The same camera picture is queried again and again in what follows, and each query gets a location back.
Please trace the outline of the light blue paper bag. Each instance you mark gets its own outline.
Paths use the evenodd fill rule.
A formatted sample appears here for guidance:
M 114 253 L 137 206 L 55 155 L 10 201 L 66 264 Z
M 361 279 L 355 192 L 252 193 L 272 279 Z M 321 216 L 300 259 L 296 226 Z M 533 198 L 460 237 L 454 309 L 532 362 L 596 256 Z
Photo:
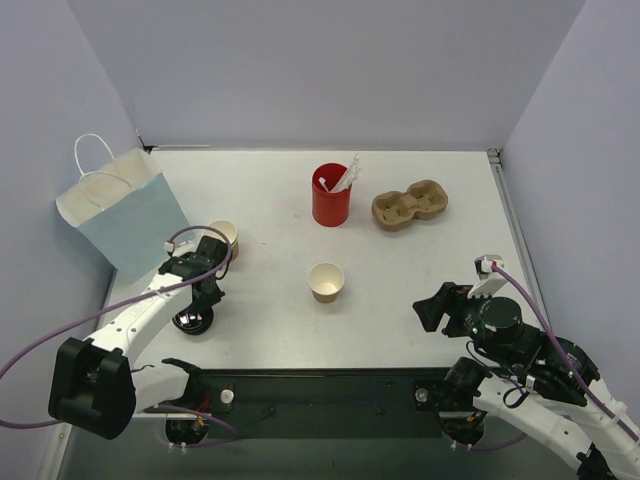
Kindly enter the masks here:
M 85 236 L 123 277 L 137 281 L 159 267 L 164 243 L 189 226 L 157 161 L 134 148 L 93 171 L 79 158 L 79 143 L 103 138 L 94 133 L 75 140 L 79 180 L 55 200 L 61 217 Z

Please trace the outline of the brown paper coffee cup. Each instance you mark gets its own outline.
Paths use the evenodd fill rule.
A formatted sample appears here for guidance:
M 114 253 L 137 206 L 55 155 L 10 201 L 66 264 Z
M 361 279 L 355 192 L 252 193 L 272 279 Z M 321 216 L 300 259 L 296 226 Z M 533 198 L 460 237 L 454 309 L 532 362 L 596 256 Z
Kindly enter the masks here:
M 322 262 L 309 271 L 308 284 L 314 299 L 320 303 L 332 303 L 344 287 L 345 275 L 336 264 Z

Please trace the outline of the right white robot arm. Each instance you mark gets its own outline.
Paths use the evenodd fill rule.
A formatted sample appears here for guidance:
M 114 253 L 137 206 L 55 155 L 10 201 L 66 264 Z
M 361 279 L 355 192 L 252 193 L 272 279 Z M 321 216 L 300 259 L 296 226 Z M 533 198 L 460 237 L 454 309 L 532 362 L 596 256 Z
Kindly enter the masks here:
M 525 323 L 515 300 L 482 283 L 445 282 L 412 308 L 425 331 L 464 338 L 474 354 L 447 372 L 450 405 L 503 419 L 581 479 L 638 478 L 639 428 L 578 345 Z

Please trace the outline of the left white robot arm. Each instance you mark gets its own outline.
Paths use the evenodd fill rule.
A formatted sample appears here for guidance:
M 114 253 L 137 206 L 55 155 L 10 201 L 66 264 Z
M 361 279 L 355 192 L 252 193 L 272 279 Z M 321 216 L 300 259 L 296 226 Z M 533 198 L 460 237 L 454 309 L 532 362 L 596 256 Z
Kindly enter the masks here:
M 83 340 L 66 340 L 56 354 L 49 414 L 112 440 L 147 408 L 166 401 L 182 411 L 199 406 L 203 386 L 191 378 L 197 367 L 173 358 L 134 364 L 167 324 L 191 336 L 212 326 L 224 296 L 217 274 L 232 254 L 224 239 L 203 236 L 194 250 L 170 255 L 114 319 Z

